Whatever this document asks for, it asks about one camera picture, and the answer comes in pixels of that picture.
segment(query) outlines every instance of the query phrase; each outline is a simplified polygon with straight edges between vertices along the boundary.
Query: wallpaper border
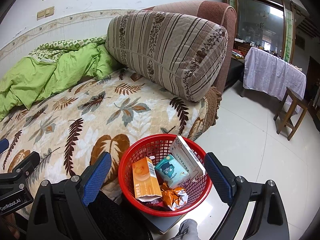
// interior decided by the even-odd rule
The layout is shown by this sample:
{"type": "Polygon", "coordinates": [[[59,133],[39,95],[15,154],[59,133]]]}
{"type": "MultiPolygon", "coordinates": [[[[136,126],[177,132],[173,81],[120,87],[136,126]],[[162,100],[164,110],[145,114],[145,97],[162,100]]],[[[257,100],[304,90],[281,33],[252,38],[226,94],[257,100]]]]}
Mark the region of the wallpaper border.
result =
{"type": "Polygon", "coordinates": [[[128,11],[132,11],[132,9],[108,9],[108,10],[82,12],[82,13],[68,15],[68,16],[44,23],[42,25],[39,25],[27,31],[24,34],[21,34],[20,36],[18,36],[17,38],[9,42],[6,46],[4,46],[0,50],[0,60],[4,59],[10,52],[20,47],[27,41],[30,41],[49,31],[63,28],[67,25],[71,25],[74,23],[92,21],[95,19],[113,18],[119,15],[127,14],[128,11]]]}

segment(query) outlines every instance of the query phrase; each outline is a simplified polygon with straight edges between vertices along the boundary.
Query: striped pillow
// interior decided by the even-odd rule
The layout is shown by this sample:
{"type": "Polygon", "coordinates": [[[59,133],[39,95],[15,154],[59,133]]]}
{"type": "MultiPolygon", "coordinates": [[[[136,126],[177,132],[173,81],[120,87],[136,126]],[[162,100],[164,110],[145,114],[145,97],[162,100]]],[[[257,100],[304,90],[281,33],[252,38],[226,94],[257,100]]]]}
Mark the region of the striped pillow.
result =
{"type": "Polygon", "coordinates": [[[217,77],[227,42],[227,30],[211,21],[147,11],[113,18],[106,48],[123,65],[197,102],[217,77]]]}

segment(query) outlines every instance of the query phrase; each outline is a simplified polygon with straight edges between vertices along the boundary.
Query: green quilt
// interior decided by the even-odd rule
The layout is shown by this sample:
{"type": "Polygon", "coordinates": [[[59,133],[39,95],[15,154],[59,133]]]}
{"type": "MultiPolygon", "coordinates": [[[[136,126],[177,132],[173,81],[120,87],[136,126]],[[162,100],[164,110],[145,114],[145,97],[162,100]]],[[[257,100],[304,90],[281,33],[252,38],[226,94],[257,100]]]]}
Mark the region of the green quilt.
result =
{"type": "Polygon", "coordinates": [[[106,36],[54,41],[23,57],[0,81],[0,121],[14,106],[31,105],[60,93],[84,76],[98,80],[121,66],[104,44],[106,36]]]}

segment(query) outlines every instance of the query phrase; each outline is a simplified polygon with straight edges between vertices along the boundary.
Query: silver screw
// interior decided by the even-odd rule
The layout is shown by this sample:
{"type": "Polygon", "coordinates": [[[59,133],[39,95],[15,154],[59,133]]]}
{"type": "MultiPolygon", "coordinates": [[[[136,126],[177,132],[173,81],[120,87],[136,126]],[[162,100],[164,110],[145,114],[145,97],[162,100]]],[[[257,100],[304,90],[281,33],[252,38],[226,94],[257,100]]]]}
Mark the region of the silver screw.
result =
{"type": "Polygon", "coordinates": [[[79,178],[78,175],[74,175],[74,176],[71,177],[71,181],[73,181],[73,182],[77,182],[79,179],[80,178],[79,178]]]}
{"type": "Polygon", "coordinates": [[[242,176],[238,176],[237,178],[237,181],[239,181],[239,182],[245,182],[245,178],[244,177],[242,177],[242,176]]]}
{"type": "Polygon", "coordinates": [[[41,182],[41,186],[45,187],[48,185],[48,181],[45,179],[41,182]]]}
{"type": "Polygon", "coordinates": [[[275,185],[275,182],[270,179],[270,180],[268,180],[268,184],[269,184],[271,187],[273,187],[273,186],[275,185]]]}

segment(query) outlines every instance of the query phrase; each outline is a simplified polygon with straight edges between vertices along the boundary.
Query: person's hand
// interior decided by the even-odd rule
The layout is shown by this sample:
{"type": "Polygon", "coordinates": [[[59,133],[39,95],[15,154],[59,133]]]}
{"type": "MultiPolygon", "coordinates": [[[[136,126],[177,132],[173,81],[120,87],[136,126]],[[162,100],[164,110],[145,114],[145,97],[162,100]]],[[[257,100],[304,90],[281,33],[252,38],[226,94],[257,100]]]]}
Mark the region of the person's hand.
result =
{"type": "MultiPolygon", "coordinates": [[[[10,215],[8,215],[8,216],[5,216],[4,219],[7,220],[8,222],[14,224],[14,225],[16,224],[16,219],[15,219],[13,213],[10,214],[10,215]]],[[[20,238],[20,232],[19,232],[17,229],[15,229],[15,228],[13,228],[13,227],[10,227],[10,226],[8,226],[8,228],[9,228],[10,232],[13,234],[13,236],[14,236],[16,239],[19,239],[19,238],[20,238]]]]}

